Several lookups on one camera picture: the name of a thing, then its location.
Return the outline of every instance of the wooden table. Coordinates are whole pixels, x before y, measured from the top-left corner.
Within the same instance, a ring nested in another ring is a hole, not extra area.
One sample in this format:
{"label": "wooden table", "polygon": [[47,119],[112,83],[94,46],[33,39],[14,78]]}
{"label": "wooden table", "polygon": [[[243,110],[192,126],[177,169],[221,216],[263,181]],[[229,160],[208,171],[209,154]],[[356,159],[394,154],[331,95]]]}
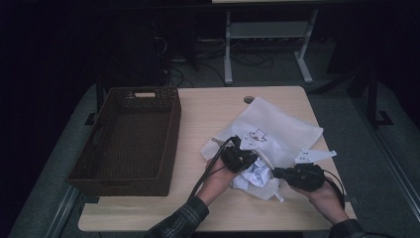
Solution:
{"label": "wooden table", "polygon": [[[178,148],[169,196],[100,197],[97,204],[87,203],[79,220],[83,231],[148,230],[171,215],[187,199],[204,172],[206,161],[200,150],[204,144],[234,120],[247,105],[245,96],[263,97],[286,113],[317,125],[305,91],[298,86],[224,87],[179,89],[182,116]],[[312,149],[328,150],[323,137]],[[338,175],[332,159],[318,163]],[[198,231],[305,231],[328,230],[330,223],[303,195],[284,182],[281,194],[262,200],[241,190],[229,188],[210,206],[210,214]],[[346,211],[355,217],[352,206]]]}

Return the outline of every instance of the wicker basket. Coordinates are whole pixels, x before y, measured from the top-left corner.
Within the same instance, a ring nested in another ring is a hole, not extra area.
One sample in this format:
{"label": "wicker basket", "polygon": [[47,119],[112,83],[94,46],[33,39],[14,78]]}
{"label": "wicker basket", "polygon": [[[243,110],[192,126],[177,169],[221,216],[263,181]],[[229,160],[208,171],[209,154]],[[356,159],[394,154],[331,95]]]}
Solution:
{"label": "wicker basket", "polygon": [[90,196],[165,196],[179,132],[177,89],[112,88],[67,181]]}

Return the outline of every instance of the hand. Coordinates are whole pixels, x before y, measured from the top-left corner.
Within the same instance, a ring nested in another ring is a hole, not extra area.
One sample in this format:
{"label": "hand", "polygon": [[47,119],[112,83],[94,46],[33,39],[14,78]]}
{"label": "hand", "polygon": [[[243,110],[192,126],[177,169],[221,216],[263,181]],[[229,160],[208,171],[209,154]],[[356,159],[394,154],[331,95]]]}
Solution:
{"label": "hand", "polygon": [[305,191],[296,187],[291,188],[309,198],[314,207],[327,219],[331,224],[335,225],[339,222],[350,219],[346,211],[340,204],[336,192],[329,183],[324,181],[322,187],[315,191]]}
{"label": "hand", "polygon": [[217,160],[214,164],[209,176],[197,192],[197,196],[209,205],[216,197],[222,194],[231,184],[232,180],[238,175],[228,170],[222,160]]}

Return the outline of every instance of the person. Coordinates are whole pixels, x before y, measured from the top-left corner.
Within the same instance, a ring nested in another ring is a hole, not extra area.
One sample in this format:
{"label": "person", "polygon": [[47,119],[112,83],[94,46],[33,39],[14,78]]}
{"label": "person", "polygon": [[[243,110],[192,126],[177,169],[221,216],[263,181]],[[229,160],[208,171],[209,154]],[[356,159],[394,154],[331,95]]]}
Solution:
{"label": "person", "polygon": [[[195,196],[179,207],[172,215],[152,227],[147,233],[147,238],[155,237],[190,237],[200,223],[209,214],[208,206],[231,184],[234,174],[225,168],[218,160],[211,174],[202,184]],[[362,238],[368,237],[356,219],[350,219],[342,208],[333,188],[324,182],[321,188],[308,192],[296,187],[293,190],[309,198],[314,207],[331,222],[330,237]]]}

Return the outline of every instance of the plaid sleeve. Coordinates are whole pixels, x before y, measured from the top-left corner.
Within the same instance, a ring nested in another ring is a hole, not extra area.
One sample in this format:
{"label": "plaid sleeve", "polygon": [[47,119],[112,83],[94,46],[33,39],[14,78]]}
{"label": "plaid sleeve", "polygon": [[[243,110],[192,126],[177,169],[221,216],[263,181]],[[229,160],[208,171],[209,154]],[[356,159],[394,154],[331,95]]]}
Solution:
{"label": "plaid sleeve", "polygon": [[331,238],[364,238],[369,237],[359,224],[358,220],[350,219],[342,221],[331,227]]}
{"label": "plaid sleeve", "polygon": [[190,237],[208,214],[206,204],[194,196],[172,215],[152,227],[145,237]]}

